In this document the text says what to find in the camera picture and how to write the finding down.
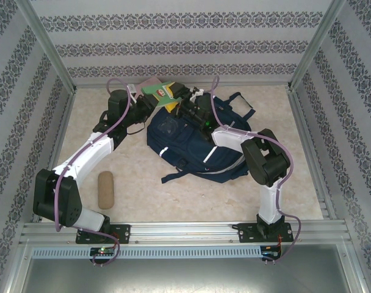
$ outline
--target marble floor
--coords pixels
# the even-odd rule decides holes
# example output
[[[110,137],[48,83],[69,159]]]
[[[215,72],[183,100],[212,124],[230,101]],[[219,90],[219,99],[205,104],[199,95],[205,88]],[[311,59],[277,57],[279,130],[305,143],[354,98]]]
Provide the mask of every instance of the marble floor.
[[[227,99],[237,91],[256,109],[248,121],[252,130],[270,128],[294,157],[294,173],[283,189],[282,210],[304,220],[323,219],[284,86],[219,87],[216,95]],[[87,140],[107,109],[108,97],[105,89],[77,90],[59,164]],[[242,99],[232,105],[239,114],[248,112]],[[139,127],[135,125],[129,132]],[[105,170],[114,175],[115,205],[102,211],[97,179]],[[108,215],[112,222],[256,220],[259,186],[251,176],[219,184],[186,175],[161,184],[161,177],[175,171],[146,145],[146,130],[127,136],[85,179],[80,188],[82,204]]]

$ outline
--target purple cable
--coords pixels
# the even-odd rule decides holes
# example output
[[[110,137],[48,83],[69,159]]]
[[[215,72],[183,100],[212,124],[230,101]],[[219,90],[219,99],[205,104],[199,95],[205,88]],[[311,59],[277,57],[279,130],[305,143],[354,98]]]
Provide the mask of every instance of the purple cable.
[[[278,263],[280,262],[280,260],[282,260],[287,254],[288,252],[291,251],[291,249],[294,247],[294,244],[296,243],[298,237],[300,236],[300,233],[301,233],[301,227],[302,227],[302,223],[301,223],[301,220],[300,218],[298,218],[297,216],[295,215],[289,215],[289,214],[286,214],[285,212],[281,211],[281,208],[279,206],[279,195],[280,195],[280,191],[281,191],[281,186],[283,185],[283,183],[285,183],[291,176],[291,174],[293,173],[293,170],[294,170],[294,160],[293,160],[293,157],[291,156],[289,150],[284,146],[282,145],[280,142],[278,142],[277,140],[275,139],[272,139],[271,137],[267,137],[267,136],[262,136],[256,132],[251,132],[251,131],[244,131],[244,130],[241,130],[241,129],[236,129],[236,128],[232,128],[228,125],[224,125],[222,124],[222,122],[219,120],[218,118],[218,115],[217,115],[217,111],[215,110],[215,106],[214,106],[214,90],[218,87],[218,83],[220,82],[220,77],[218,75],[216,75],[212,81],[212,85],[211,85],[211,108],[212,108],[212,111],[214,113],[214,117],[216,119],[216,121],[218,122],[218,124],[223,128],[223,129],[230,129],[234,132],[237,132],[238,134],[241,134],[241,135],[245,135],[245,136],[248,136],[248,135],[251,135],[253,137],[258,137],[260,139],[264,139],[264,140],[268,140],[269,142],[272,142],[274,143],[275,145],[277,145],[278,147],[280,147],[284,152],[285,154],[287,155],[287,157],[289,158],[290,160],[290,170],[288,172],[288,174],[283,178],[283,180],[281,182],[278,183],[278,185],[276,186],[276,197],[275,197],[275,204],[276,204],[276,209],[278,210],[278,212],[285,216],[285,217],[289,217],[289,218],[292,218],[292,219],[295,219],[297,220],[298,222],[298,232],[297,232],[297,235],[295,235],[294,237],[294,240],[293,242],[291,243],[291,245],[289,246],[289,248],[287,249],[286,253],[284,255],[282,255],[279,259],[277,259],[275,261],[275,263]]]
[[[61,231],[61,228],[62,226],[59,225],[59,189],[60,189],[60,185],[61,185],[61,181],[63,179],[63,177],[65,176],[66,172],[68,170],[70,170],[70,167],[69,166],[72,166],[73,162],[85,151],[87,150],[88,148],[91,147],[91,145],[93,145],[95,142],[97,142],[98,140],[100,140],[103,136],[107,135],[108,132],[112,131],[114,128],[116,128],[121,122],[122,120],[125,118],[129,108],[130,108],[130,103],[131,103],[131,93],[130,93],[130,90],[129,88],[127,87],[127,84],[125,82],[123,82],[120,78],[111,78],[107,81],[107,85],[106,85],[106,88],[107,88],[107,91],[109,92],[109,94],[111,94],[111,92],[109,91],[109,84],[111,81],[119,81],[123,84],[123,86],[126,88],[127,90],[127,94],[128,94],[128,103],[127,103],[127,106],[126,106],[126,109],[124,110],[124,113],[123,115],[119,118],[119,120],[114,124],[112,125],[108,130],[106,130],[104,133],[100,134],[97,138],[95,138],[93,141],[92,141],[92,144],[91,143],[88,143],[86,144],[86,146],[84,146],[81,150],[79,150],[72,158],[71,160],[69,161],[68,165],[62,170],[61,174],[59,175],[58,177],[58,180],[57,180],[57,184],[56,184],[56,191],[55,191],[55,196],[54,196],[54,221],[55,221],[55,224],[56,224],[56,231],[59,232]],[[92,231],[92,230],[88,230],[88,229],[82,229],[82,228],[79,228],[79,227],[75,227],[77,229],[81,229],[82,231],[86,231],[86,232],[89,232],[89,233],[94,233],[94,234],[97,234],[97,235],[101,235],[101,236],[106,236],[106,237],[109,237],[109,238],[112,238],[115,240],[115,242],[117,243],[118,245],[118,251],[117,251],[117,254],[112,258],[110,259],[109,261],[106,262],[106,264],[108,263],[111,263],[118,255],[119,255],[119,251],[120,251],[120,244],[119,244],[119,241],[118,239],[116,239],[116,237],[113,237],[112,235],[109,235],[109,234],[105,234],[105,233],[102,233],[102,232],[97,232],[97,231]]]

